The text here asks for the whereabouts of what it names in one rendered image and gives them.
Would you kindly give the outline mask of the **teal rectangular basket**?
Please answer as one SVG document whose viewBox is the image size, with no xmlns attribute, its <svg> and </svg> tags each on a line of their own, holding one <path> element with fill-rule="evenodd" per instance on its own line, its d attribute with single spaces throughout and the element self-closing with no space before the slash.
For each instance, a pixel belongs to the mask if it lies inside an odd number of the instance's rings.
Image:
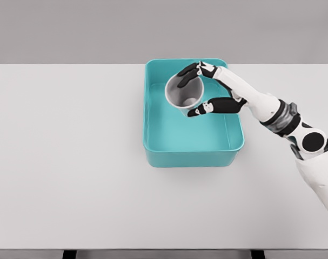
<svg viewBox="0 0 328 259">
<path fill-rule="evenodd" d="M 194 58 L 153 59 L 144 70 L 143 146 L 153 167 L 223 167 L 245 143 L 238 114 L 188 118 L 165 98 L 168 80 Z"/>
</svg>

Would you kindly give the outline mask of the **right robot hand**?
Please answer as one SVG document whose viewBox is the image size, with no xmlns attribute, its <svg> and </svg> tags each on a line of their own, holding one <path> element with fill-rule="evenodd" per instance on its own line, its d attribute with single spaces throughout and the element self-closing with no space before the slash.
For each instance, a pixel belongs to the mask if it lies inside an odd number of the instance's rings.
<svg viewBox="0 0 328 259">
<path fill-rule="evenodd" d="M 214 79 L 231 94 L 231 97 L 212 98 L 203 102 L 196 108 L 189 110 L 188 117 L 195 117 L 207 113 L 239 113 L 241 108 L 246 103 L 252 101 L 257 94 L 257 90 L 231 70 L 203 61 L 190 64 L 178 72 L 177 76 L 182 78 L 178 83 L 179 88 L 185 87 L 191 80 L 198 76 L 205 76 Z"/>
</svg>

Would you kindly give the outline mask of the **white paper cup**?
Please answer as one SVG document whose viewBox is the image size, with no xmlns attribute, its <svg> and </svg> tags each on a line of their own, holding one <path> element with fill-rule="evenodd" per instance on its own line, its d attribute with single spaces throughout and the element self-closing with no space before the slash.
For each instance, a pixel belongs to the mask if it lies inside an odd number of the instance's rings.
<svg viewBox="0 0 328 259">
<path fill-rule="evenodd" d="M 202 103 L 204 84 L 200 77 L 194 78 L 182 88 L 178 84 L 183 78 L 174 74 L 165 85 L 165 97 L 168 103 L 188 116 L 190 110 L 196 109 Z"/>
</svg>

